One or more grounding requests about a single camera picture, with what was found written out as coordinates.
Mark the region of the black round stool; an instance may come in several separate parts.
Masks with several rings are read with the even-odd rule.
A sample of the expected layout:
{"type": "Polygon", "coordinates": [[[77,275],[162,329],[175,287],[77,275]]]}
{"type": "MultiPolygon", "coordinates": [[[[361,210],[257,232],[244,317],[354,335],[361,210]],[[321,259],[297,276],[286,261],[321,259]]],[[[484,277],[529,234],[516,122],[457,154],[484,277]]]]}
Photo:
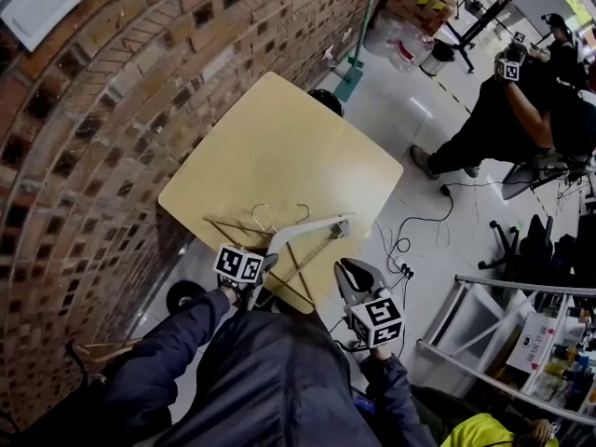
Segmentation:
{"type": "Polygon", "coordinates": [[[307,94],[340,117],[344,116],[345,111],[340,100],[327,89],[311,89],[307,94]]]}

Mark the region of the white hanger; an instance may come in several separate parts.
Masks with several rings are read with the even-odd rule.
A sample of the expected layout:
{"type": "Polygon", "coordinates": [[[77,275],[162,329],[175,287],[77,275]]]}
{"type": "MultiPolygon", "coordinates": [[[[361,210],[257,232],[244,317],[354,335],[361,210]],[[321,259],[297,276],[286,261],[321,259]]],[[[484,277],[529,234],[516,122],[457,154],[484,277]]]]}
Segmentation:
{"type": "Polygon", "coordinates": [[[311,294],[308,289],[308,286],[304,280],[302,275],[302,271],[315,259],[315,257],[324,249],[326,248],[333,240],[341,238],[341,237],[348,237],[350,235],[350,228],[349,228],[349,220],[353,219],[357,216],[356,213],[349,212],[347,214],[337,215],[328,219],[322,219],[314,222],[308,222],[306,219],[310,216],[311,210],[308,205],[301,204],[301,207],[306,207],[308,211],[308,215],[300,219],[297,224],[291,225],[277,231],[270,240],[269,246],[264,254],[265,257],[270,257],[273,255],[278,256],[279,250],[283,247],[286,247],[290,256],[291,260],[294,263],[294,271],[291,273],[290,277],[287,280],[283,280],[278,278],[278,281],[292,291],[294,294],[299,296],[301,299],[309,303],[312,307],[315,307],[314,301],[311,299],[311,294]],[[318,249],[308,255],[305,260],[298,264],[296,258],[293,254],[292,248],[290,246],[290,241],[301,235],[317,231],[319,229],[330,229],[330,236],[326,242],[324,242],[318,249]],[[296,291],[289,283],[289,281],[298,275],[299,278],[302,280],[306,295],[302,295],[300,292],[296,291]]]}

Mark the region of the grey office chair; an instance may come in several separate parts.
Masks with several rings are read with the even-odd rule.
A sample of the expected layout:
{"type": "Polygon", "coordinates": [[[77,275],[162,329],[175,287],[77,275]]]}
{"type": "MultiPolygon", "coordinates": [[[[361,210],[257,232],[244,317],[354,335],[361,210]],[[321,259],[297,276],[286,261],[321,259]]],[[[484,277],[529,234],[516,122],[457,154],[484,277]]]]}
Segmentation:
{"type": "Polygon", "coordinates": [[[501,194],[504,200],[511,200],[526,190],[534,190],[552,181],[574,183],[591,174],[596,174],[596,154],[569,157],[548,153],[526,163],[515,164],[501,183],[501,194]]]}

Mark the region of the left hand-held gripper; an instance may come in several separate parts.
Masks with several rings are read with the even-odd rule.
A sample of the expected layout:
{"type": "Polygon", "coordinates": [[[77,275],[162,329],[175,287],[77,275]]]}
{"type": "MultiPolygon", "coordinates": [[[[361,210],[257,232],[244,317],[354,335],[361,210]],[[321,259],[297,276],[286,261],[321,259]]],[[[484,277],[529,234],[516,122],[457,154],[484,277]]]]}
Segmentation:
{"type": "Polygon", "coordinates": [[[263,257],[234,245],[223,244],[217,251],[212,270],[219,288],[234,291],[242,309],[253,309],[263,286],[264,274],[270,272],[277,262],[277,253],[263,257]]]}

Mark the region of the black office chair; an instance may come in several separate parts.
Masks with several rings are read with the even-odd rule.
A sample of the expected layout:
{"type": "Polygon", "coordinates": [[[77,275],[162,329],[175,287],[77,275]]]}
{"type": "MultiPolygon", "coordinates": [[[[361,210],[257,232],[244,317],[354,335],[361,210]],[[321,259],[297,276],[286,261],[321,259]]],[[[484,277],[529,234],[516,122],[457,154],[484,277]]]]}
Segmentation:
{"type": "Polygon", "coordinates": [[[490,263],[478,262],[478,268],[489,270],[503,266],[502,279],[505,281],[576,287],[576,239],[565,234],[553,242],[550,237],[553,222],[549,216],[547,222],[542,223],[535,214],[526,237],[520,238],[519,229],[511,226],[509,232],[513,238],[508,239],[502,226],[497,221],[490,221],[489,226],[498,234],[504,253],[490,263]]]}

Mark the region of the white power strip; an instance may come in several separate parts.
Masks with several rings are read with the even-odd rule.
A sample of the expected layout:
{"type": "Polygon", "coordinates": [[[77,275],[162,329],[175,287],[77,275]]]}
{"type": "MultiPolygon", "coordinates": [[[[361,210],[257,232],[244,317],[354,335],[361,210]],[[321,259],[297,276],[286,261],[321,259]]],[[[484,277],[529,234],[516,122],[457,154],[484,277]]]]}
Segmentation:
{"type": "Polygon", "coordinates": [[[414,275],[413,270],[401,256],[390,257],[390,266],[407,279],[411,279],[414,275]]]}

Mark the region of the white sign board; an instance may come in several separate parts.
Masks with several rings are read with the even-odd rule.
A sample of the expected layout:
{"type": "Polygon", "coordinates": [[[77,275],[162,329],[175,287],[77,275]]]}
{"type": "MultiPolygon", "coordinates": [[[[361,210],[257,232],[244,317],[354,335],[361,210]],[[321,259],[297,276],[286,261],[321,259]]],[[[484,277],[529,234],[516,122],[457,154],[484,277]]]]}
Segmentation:
{"type": "Polygon", "coordinates": [[[530,313],[506,364],[525,373],[534,372],[548,340],[555,333],[555,325],[555,318],[530,313]]]}

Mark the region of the person's left forearm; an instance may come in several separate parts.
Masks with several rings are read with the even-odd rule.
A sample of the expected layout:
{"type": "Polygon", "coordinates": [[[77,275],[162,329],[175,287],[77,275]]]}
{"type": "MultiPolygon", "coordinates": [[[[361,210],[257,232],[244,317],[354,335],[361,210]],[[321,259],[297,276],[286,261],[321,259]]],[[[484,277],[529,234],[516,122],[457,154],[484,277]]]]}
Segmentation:
{"type": "Polygon", "coordinates": [[[236,293],[229,288],[200,295],[144,336],[116,364],[102,400],[110,440],[130,446],[171,426],[169,406],[178,395],[176,379],[236,301],[236,293]]]}

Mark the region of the person's right forearm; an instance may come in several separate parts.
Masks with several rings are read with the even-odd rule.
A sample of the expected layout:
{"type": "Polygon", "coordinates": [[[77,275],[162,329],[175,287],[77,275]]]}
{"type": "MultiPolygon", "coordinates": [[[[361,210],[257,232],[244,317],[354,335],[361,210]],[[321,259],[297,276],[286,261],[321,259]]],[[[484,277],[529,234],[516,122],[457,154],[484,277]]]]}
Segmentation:
{"type": "Polygon", "coordinates": [[[359,362],[375,404],[372,430],[383,447],[437,447],[428,426],[415,409],[407,370],[386,346],[370,350],[359,362]]]}

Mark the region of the white metal shelf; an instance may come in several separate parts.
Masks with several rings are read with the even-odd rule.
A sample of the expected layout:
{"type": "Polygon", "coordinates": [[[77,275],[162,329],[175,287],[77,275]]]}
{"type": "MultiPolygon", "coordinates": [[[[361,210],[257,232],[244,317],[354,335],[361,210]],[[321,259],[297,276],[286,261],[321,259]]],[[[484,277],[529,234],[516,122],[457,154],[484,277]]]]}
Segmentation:
{"type": "Polygon", "coordinates": [[[571,422],[596,427],[586,395],[576,409],[538,397],[538,380],[546,372],[554,347],[570,339],[569,310],[578,297],[596,298],[596,289],[553,287],[457,275],[453,292],[417,347],[516,400],[571,422]],[[530,313],[555,318],[555,333],[532,373],[506,361],[530,313]]]}

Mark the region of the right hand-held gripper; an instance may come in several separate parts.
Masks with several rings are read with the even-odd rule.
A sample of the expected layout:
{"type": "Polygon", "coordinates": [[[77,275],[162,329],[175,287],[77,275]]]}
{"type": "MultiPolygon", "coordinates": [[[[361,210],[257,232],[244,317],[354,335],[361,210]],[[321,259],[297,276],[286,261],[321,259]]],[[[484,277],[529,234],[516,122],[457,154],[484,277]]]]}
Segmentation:
{"type": "Polygon", "coordinates": [[[377,348],[400,337],[402,315],[386,279],[375,266],[354,258],[334,263],[333,273],[344,299],[348,327],[367,348],[377,348]]]}

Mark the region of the green metal post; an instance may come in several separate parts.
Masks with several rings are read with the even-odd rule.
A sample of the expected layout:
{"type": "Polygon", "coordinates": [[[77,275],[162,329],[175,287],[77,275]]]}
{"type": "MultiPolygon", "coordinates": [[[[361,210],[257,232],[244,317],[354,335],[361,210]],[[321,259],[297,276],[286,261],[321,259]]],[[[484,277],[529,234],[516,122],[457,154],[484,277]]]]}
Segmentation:
{"type": "Polygon", "coordinates": [[[367,33],[368,24],[375,8],[374,0],[367,0],[365,7],[364,18],[359,30],[359,38],[354,51],[354,54],[348,58],[350,63],[349,69],[345,72],[341,82],[334,91],[334,96],[341,102],[348,102],[360,79],[363,76],[364,63],[360,60],[360,52],[363,47],[365,35],[367,33]]]}

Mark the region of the person's dark clothed body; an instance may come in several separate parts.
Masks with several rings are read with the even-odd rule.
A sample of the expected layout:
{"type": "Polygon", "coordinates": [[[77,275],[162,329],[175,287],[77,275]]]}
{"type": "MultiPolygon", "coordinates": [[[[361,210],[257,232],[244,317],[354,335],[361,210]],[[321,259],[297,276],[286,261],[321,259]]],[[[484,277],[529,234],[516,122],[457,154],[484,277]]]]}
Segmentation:
{"type": "Polygon", "coordinates": [[[381,447],[346,356],[315,315],[235,314],[196,371],[186,415],[155,447],[381,447]]]}

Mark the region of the silver waste bin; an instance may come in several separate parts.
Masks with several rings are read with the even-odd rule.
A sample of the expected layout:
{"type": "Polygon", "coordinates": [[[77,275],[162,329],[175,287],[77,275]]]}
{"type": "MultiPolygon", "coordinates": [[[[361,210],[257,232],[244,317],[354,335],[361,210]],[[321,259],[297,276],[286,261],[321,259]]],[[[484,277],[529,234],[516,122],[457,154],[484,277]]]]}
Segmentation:
{"type": "Polygon", "coordinates": [[[434,47],[419,65],[420,70],[429,76],[437,76],[442,68],[454,61],[454,49],[451,45],[436,39],[434,47]]]}

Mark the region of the light wooden table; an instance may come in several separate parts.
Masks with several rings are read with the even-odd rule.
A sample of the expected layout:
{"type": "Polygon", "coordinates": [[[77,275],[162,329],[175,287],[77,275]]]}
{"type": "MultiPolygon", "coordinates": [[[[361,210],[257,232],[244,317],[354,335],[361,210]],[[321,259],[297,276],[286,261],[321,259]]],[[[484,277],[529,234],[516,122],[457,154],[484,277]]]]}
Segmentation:
{"type": "MultiPolygon", "coordinates": [[[[303,270],[316,307],[334,286],[333,264],[354,256],[402,175],[402,165],[364,133],[274,73],[262,76],[216,123],[159,195],[159,205],[212,249],[228,239],[204,220],[225,217],[252,225],[251,209],[267,228],[294,225],[311,209],[308,222],[356,213],[350,235],[333,240],[303,270]]],[[[223,230],[247,248],[268,240],[231,227],[223,230]]],[[[330,236],[319,229],[291,241],[298,262],[330,236]]],[[[285,250],[273,272],[291,270],[285,250]]],[[[295,309],[315,308],[281,289],[295,309]]]]}

